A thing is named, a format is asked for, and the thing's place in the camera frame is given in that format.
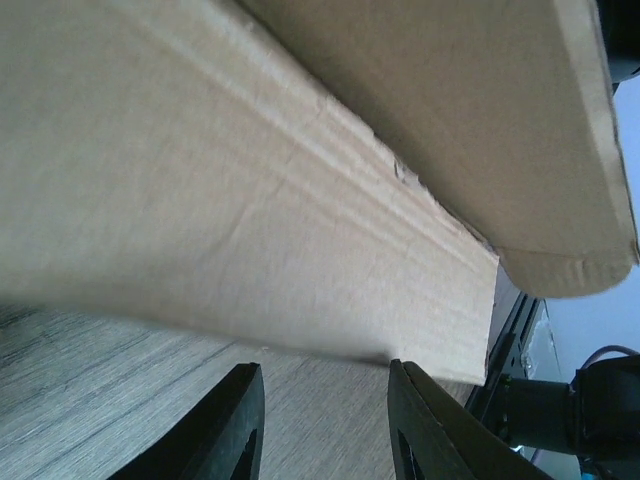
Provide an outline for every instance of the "corrugated cardboard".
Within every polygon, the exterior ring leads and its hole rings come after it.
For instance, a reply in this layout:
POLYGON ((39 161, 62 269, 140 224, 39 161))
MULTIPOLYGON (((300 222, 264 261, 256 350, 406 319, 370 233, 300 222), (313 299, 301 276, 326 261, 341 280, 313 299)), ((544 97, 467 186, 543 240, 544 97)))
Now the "corrugated cardboard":
POLYGON ((495 256, 250 17, 0 9, 3 301, 482 382, 495 256))
POLYGON ((242 0, 538 296, 638 261, 586 0, 242 0))

